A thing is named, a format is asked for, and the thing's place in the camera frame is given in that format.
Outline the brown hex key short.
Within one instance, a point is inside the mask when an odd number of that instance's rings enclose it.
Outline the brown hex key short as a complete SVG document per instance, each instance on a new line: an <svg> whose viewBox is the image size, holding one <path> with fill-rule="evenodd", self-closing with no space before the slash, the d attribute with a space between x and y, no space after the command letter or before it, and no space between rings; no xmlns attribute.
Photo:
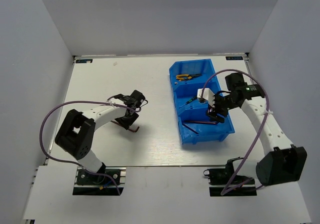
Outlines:
<svg viewBox="0 0 320 224"><path fill-rule="evenodd" d="M112 120L111 121L111 123L113 123L113 124L115 124L115 125L117 125L117 126L119 126L119 127L121 127L121 128L124 128L120 123L118 123L118 122L116 122L116 121L114 121L114 120ZM129 127L127 130L129 131L129 132L131 132L131 133L137 133L138 131L139 131L139 129L140 129L140 127L139 126L135 126L135 127Z"/></svg>

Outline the green black small screwdriver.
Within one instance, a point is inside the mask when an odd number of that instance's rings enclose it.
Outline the green black small screwdriver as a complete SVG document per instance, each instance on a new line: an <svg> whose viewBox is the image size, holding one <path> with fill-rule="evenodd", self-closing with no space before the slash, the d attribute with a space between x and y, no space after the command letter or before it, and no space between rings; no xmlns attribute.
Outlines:
<svg viewBox="0 0 320 224"><path fill-rule="evenodd" d="M190 104L191 102L193 102L196 99L197 99L197 96L192 97L191 99L189 99L188 101L185 102L185 105Z"/></svg>

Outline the yellow pliers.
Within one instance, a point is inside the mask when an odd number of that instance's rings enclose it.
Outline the yellow pliers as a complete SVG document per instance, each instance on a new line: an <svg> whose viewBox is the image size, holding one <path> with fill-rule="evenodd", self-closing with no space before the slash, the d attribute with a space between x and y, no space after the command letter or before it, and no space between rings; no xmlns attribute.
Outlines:
<svg viewBox="0 0 320 224"><path fill-rule="evenodd" d="M176 80L178 81L188 81L193 78L193 75L190 74L181 74L181 75L176 75Z"/></svg>
<svg viewBox="0 0 320 224"><path fill-rule="evenodd" d="M192 75L193 78L197 78L197 77L200 77L200 76L202 76L202 74L194 74L194 75Z"/></svg>

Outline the brown hex key long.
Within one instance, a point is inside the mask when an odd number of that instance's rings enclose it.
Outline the brown hex key long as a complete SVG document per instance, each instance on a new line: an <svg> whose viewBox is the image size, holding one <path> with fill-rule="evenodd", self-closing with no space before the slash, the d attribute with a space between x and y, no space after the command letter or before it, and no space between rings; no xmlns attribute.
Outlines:
<svg viewBox="0 0 320 224"><path fill-rule="evenodd" d="M182 123L182 126L185 127L186 129L190 130L191 132L195 133L198 135L198 132L195 131L194 129L190 128L189 126L187 126L186 124Z"/></svg>

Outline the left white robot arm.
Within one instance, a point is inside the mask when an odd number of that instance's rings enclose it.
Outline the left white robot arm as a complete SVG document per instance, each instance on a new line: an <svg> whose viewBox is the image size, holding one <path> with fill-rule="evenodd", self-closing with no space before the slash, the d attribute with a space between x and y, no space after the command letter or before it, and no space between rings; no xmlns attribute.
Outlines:
<svg viewBox="0 0 320 224"><path fill-rule="evenodd" d="M54 141L89 171L88 176L94 183L101 183L106 176L106 166L91 150L95 131L109 122L129 130L138 119L137 111L144 102L145 96L134 90L130 95L114 95L106 104L93 109L82 112L72 109L64 118Z"/></svg>

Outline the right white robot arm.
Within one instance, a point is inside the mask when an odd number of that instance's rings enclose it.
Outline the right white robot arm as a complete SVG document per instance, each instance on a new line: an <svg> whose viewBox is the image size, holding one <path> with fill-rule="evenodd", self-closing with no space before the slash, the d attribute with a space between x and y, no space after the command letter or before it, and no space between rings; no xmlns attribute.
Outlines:
<svg viewBox="0 0 320 224"><path fill-rule="evenodd" d="M240 187L250 179L258 179L263 186L298 181L307 159L305 148L296 147L284 134L262 86L249 85L244 75L236 70L227 75L227 91L214 93L207 86L197 91L198 100L208 104L210 121L224 123L229 110L240 108L257 133L245 156L228 160L223 173L214 173L213 179L226 180L225 191L229 185Z"/></svg>

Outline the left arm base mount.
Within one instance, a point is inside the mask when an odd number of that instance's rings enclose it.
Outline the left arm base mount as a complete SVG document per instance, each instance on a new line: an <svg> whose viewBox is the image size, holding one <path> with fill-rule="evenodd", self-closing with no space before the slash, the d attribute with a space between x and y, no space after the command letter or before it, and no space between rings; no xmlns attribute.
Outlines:
<svg viewBox="0 0 320 224"><path fill-rule="evenodd" d="M105 174L115 181L118 188L109 177L95 176L79 168L76 172L72 194L75 196L119 196L122 194L126 180L126 168L111 167L105 170Z"/></svg>

